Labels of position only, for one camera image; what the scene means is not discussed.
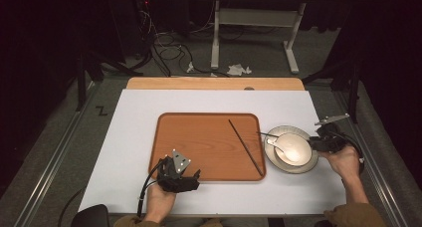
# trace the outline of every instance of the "wrist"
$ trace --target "wrist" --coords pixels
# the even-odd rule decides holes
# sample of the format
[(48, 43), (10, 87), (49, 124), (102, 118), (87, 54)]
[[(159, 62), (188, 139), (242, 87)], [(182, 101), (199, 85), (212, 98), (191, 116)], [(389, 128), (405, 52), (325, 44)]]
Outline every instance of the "wrist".
[(343, 180), (346, 203), (369, 203), (359, 176), (347, 176)]
[(145, 217), (143, 218), (143, 221), (152, 221), (157, 224), (161, 223), (164, 218), (161, 215), (152, 214), (152, 213), (146, 213)]

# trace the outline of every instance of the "wooden tray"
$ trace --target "wooden tray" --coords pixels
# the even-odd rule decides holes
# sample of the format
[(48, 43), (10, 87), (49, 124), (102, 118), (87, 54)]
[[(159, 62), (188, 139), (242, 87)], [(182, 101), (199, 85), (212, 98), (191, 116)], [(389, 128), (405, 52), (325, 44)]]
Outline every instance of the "wooden tray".
[(250, 113), (164, 113), (158, 119), (148, 171), (176, 149), (191, 159), (183, 176), (192, 176), (201, 169), (200, 180), (261, 180), (266, 168), (258, 131), (258, 119)]

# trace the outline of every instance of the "wire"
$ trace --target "wire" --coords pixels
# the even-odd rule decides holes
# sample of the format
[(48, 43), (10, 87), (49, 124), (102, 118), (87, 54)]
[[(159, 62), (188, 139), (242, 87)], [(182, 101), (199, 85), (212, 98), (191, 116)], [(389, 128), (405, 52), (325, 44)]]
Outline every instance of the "wire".
[(140, 215), (142, 214), (143, 198), (145, 197), (146, 188), (148, 188), (149, 185), (151, 185), (151, 183), (148, 184), (148, 181), (151, 178), (154, 171), (162, 165), (163, 161), (164, 161), (164, 159), (159, 159), (158, 163), (154, 166), (154, 168), (152, 168), (152, 170), (148, 174), (148, 177), (146, 177), (146, 180), (143, 183), (143, 187), (142, 187), (142, 190), (140, 191), (140, 195), (139, 195), (139, 201), (137, 203), (137, 216), (139, 218), (140, 218)]
[(66, 212), (66, 210), (68, 209), (68, 207), (69, 207), (69, 205), (72, 203), (72, 201), (78, 196), (78, 195), (80, 195), (82, 192), (84, 192), (84, 190), (86, 189), (87, 187), (86, 186), (84, 186), (82, 189), (80, 189), (80, 190), (78, 190), (78, 192), (76, 192), (72, 197), (71, 197), (71, 199), (68, 201), (68, 203), (66, 203), (66, 205), (65, 205), (65, 207), (63, 208), (63, 210), (62, 210), (62, 213), (60, 213), (60, 217), (59, 217), (59, 222), (58, 222), (58, 224), (57, 224), (57, 226), (58, 227), (61, 227), (62, 226), (62, 220), (63, 220), (63, 216), (65, 215), (65, 212)]

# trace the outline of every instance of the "aluminum rail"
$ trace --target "aluminum rail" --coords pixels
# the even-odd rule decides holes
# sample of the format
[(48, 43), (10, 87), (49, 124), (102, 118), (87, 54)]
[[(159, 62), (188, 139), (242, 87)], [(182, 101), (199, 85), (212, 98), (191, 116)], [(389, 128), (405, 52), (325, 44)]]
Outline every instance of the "aluminum rail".
[[(347, 109), (347, 100), (344, 95), (340, 92), (333, 92), (335, 99), (343, 109)], [(366, 144), (363, 134), (360, 132), (358, 126), (353, 123), (351, 119), (348, 119), (349, 125), (353, 131), (353, 135), (356, 137), (356, 141), (362, 147), (362, 152), (365, 157), (365, 169), (367, 170), (372, 182), (374, 183), (375, 189), (378, 192), (379, 198), (384, 205), (384, 208), (390, 218), (391, 224), (395, 227), (407, 227), (409, 226), (397, 204), (394, 193), (385, 180), (380, 168), (376, 164), (376, 161), (370, 151), (370, 148)]]
[(64, 135), (62, 136), (59, 145), (57, 146), (55, 152), (53, 153), (53, 156), (51, 157), (49, 163), (44, 169), (42, 176), (38, 180), (38, 183), (35, 186), (31, 196), (29, 197), (25, 207), (21, 211), (21, 214), (16, 220), (14, 225), (15, 227), (31, 226), (31, 222), (34, 216), (36, 215), (37, 210), (40, 207), (47, 191), (49, 190), (56, 176), (56, 173), (58, 172), (62, 161), (66, 156), (66, 153), (70, 148), (70, 141), (73, 137), (76, 128), (78, 127), (82, 116), (84, 115), (86, 107), (90, 103), (98, 88), (99, 85), (95, 85), (94, 82), (91, 82), (89, 86), (88, 100), (86, 101), (83, 108), (79, 112), (75, 112), (74, 116), (72, 117), (72, 120), (69, 123)]

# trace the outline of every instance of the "white table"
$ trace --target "white table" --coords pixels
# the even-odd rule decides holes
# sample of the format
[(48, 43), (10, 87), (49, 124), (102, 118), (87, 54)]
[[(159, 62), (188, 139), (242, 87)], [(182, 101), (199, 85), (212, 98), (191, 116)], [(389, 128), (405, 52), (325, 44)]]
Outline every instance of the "white table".
[[(135, 213), (158, 117), (206, 112), (250, 113), (258, 117), (261, 131), (293, 125), (316, 135), (317, 114), (306, 91), (124, 90), (80, 210), (105, 204), (110, 213)], [(345, 203), (341, 180), (323, 158), (304, 174), (285, 173), (267, 157), (266, 166), (262, 181), (201, 182), (198, 190), (178, 194), (170, 214), (310, 215)]]

